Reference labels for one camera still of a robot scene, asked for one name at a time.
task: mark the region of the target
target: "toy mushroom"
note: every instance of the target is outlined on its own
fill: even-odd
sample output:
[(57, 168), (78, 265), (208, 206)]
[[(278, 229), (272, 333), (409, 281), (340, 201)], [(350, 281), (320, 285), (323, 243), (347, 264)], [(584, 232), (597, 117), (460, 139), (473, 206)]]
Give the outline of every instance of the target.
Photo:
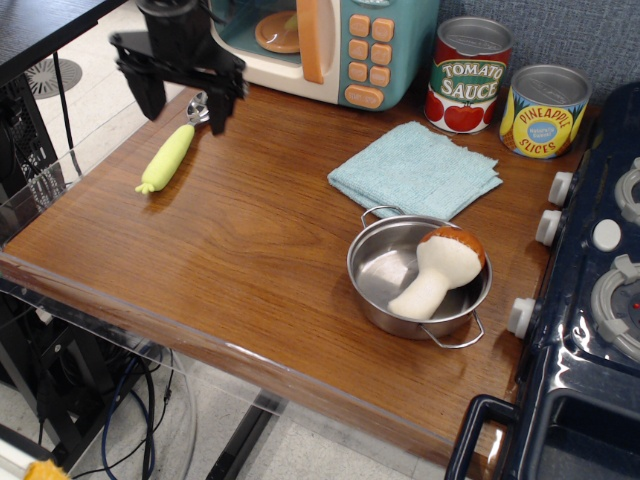
[(455, 227), (429, 232), (418, 244), (418, 276), (395, 299), (389, 310), (413, 320), (429, 320), (451, 289), (473, 280), (486, 258), (480, 241)]

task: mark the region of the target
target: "can lid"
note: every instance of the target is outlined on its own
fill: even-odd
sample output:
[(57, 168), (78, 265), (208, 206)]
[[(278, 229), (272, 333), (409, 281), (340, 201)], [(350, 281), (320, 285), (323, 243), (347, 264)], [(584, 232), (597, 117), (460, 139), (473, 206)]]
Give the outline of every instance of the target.
[(556, 107), (585, 103), (591, 96), (586, 74), (560, 65), (523, 67), (513, 75), (511, 87), (531, 102)]
[(461, 55), (496, 55), (513, 46), (513, 33), (494, 20), (481, 17), (450, 18), (438, 27), (438, 38)]

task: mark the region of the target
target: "microwave button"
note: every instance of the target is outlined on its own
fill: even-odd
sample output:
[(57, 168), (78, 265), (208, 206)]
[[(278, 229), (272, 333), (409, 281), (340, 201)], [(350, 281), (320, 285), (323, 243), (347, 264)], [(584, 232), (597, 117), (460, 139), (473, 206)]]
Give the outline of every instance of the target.
[(390, 42), (393, 38), (395, 23), (389, 18), (376, 18), (371, 28), (371, 36), (379, 42)]
[(384, 100), (384, 94), (380, 90), (362, 85), (349, 85), (344, 91), (344, 97), (353, 105), (372, 110), (382, 105)]
[(377, 65), (389, 65), (391, 62), (391, 45), (374, 43), (371, 47), (371, 61)]
[(391, 70), (387, 67), (373, 66), (369, 72), (369, 81), (376, 87), (386, 87), (391, 80)]
[(366, 15), (351, 15), (349, 19), (349, 33), (354, 37), (366, 37), (369, 35), (371, 19)]
[(349, 64), (349, 78), (355, 82), (367, 81), (368, 68), (367, 65), (360, 62), (351, 62)]
[(356, 60), (366, 60), (369, 56), (369, 44), (365, 40), (350, 40), (349, 56)]

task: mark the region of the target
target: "microwave door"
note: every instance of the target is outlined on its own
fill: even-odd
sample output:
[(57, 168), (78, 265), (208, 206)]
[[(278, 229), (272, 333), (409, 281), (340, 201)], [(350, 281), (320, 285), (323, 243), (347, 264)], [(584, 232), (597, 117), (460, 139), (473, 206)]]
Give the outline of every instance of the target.
[[(247, 5), (255, 7), (256, 3), (247, 2), (244, 6)], [(237, 5), (236, 16), (226, 26), (213, 27), (212, 35), (223, 48), (246, 62), (244, 78), (248, 82), (323, 102), (338, 103), (340, 0), (297, 0), (288, 6), (291, 14), (297, 16), (299, 53), (278, 54), (268, 51), (255, 38), (257, 25), (269, 15), (279, 13), (277, 10), (243, 11)], [(238, 22), (241, 15), (250, 21)]]

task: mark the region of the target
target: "metal spoon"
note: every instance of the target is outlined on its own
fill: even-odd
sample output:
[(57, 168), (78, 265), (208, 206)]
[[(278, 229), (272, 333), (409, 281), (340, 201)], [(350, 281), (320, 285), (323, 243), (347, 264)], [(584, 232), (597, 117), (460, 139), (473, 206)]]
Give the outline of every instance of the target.
[(136, 187), (136, 192), (146, 195), (167, 186), (189, 150), (196, 127), (209, 121), (205, 92), (199, 92), (191, 99), (187, 106), (187, 119), (187, 124), (173, 132), (149, 162), (142, 174), (142, 184)]

